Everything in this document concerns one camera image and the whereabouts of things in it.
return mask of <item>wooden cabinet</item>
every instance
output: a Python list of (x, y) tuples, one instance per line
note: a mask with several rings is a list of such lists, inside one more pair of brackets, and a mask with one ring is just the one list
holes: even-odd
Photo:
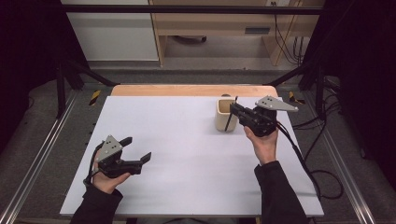
[[(151, 5), (189, 5), (189, 6), (249, 6), (265, 7), (267, 0), (149, 0)], [(289, 7), (319, 7), (324, 0), (289, 0)], [(318, 16), (276, 16), (244, 14), (168, 14), (154, 13), (154, 34), (157, 41), (160, 63), (166, 50), (166, 37), (169, 35), (260, 35), (270, 54), (273, 65), (278, 65), (282, 56), (282, 41), (279, 33), (286, 39), (293, 35), (311, 36)]]

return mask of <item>floor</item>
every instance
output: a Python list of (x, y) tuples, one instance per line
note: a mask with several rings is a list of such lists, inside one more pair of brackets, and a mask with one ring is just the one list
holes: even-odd
[[(193, 83), (261, 85), (294, 68), (283, 60), (278, 67), (270, 64), (260, 38), (212, 37), (205, 43), (180, 37), (170, 38), (163, 67), (157, 63), (92, 62), (95, 71), (121, 83)], [(57, 126), (56, 83), (51, 81), (31, 91), (31, 107), (26, 111), (18, 130), (0, 157), (0, 223), (67, 223), (69, 217), (59, 215), (64, 196), (73, 180), (95, 122), (111, 88), (84, 77), (83, 91), (66, 88), (73, 107), (67, 111), (65, 123)], [(299, 77), (277, 87), (284, 100), (290, 92), (300, 112), (290, 113), (293, 125), (316, 116), (312, 109), (315, 90), (299, 91)], [(101, 90), (95, 105), (89, 105), (94, 91)], [(318, 138), (309, 159), (311, 170), (326, 170), (345, 185), (345, 193), (337, 200), (322, 199), (324, 217), (317, 223), (396, 223), (396, 193), (382, 176), (375, 161), (364, 160), (359, 145), (337, 107), (331, 91), (326, 129)], [(294, 130), (303, 154), (316, 140), (320, 122)], [(46, 138), (53, 140), (47, 143)], [(335, 196), (340, 186), (330, 175), (315, 174), (322, 194)], [(14, 212), (5, 217), (11, 208)], [(123, 222), (124, 217), (117, 217)]]

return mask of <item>white wall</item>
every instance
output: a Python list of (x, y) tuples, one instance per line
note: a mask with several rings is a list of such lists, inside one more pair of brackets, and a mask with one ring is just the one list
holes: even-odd
[[(62, 0), (63, 4), (147, 5), (147, 0)], [(158, 61), (146, 14), (67, 13), (88, 61)]]

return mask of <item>table surface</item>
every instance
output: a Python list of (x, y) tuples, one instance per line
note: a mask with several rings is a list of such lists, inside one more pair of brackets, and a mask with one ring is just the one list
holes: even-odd
[[(265, 86), (115, 87), (106, 99), (61, 214), (72, 215), (81, 203), (85, 191), (81, 180), (98, 143), (108, 134), (120, 141), (129, 133), (134, 141), (123, 150), (122, 158), (138, 160), (149, 151), (152, 157), (141, 175), (132, 176), (118, 187), (124, 195), (118, 215), (259, 216), (261, 192), (253, 173), (258, 160), (251, 143), (241, 125), (232, 133), (215, 128), (215, 103), (224, 93), (238, 95), (238, 102), (250, 108), (265, 95), (277, 96), (274, 88)], [(297, 143), (287, 113), (279, 111), (277, 118)], [(277, 158), (305, 213), (309, 217), (322, 216), (312, 182), (283, 134), (278, 138)]]

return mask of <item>hand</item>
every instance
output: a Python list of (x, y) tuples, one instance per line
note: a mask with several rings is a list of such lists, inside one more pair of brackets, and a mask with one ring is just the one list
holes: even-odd
[(265, 163), (276, 161), (276, 141), (277, 132), (276, 129), (268, 136), (258, 137), (254, 135), (254, 132), (249, 129), (248, 126), (244, 127), (247, 138), (253, 144), (254, 152), (256, 153), (257, 159), (260, 161), (260, 165)]
[[(93, 166), (95, 168), (98, 167), (98, 163), (96, 162), (96, 160)], [(122, 184), (130, 175), (131, 174), (129, 173), (125, 173), (117, 178), (109, 178), (105, 176), (102, 172), (98, 172), (92, 177), (92, 183), (97, 189), (101, 190), (102, 192), (111, 194), (113, 193), (116, 186)]]

